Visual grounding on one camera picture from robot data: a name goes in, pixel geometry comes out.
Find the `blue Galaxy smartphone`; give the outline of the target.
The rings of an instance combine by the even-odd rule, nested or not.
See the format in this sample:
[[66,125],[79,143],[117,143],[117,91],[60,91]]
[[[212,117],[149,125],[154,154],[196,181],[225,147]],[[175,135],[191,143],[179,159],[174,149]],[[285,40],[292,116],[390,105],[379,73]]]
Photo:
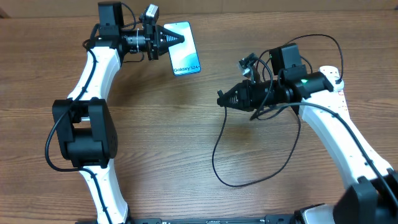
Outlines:
[[165,24],[164,28],[184,36],[184,42],[169,47],[169,56],[175,76],[201,72],[201,65],[191,25],[188,21]]

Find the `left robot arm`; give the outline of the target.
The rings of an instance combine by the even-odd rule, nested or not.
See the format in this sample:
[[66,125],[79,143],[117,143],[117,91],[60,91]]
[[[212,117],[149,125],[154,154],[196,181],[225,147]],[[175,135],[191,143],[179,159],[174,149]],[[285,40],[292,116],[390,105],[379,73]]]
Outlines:
[[114,166],[118,135],[107,99],[126,54],[157,60],[185,38],[157,24],[154,4],[125,24],[125,3],[98,3],[99,23],[82,46],[87,52],[83,73],[73,91],[52,106],[54,126],[45,143],[47,164],[58,172],[80,173],[90,190],[95,223],[132,223],[129,205],[119,187]]

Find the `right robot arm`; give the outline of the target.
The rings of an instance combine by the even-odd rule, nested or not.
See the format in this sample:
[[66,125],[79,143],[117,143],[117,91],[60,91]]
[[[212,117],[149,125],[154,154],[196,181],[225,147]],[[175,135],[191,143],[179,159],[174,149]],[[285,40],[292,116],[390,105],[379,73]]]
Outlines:
[[335,67],[307,70],[296,44],[270,51],[261,80],[254,54],[239,67],[244,80],[227,92],[219,92],[223,108],[248,111],[252,119],[273,118],[292,108],[317,134],[336,164],[345,193],[334,205],[324,203],[296,210],[291,215],[268,215],[266,223],[396,223],[397,172],[365,140],[352,122],[343,94],[343,74]]

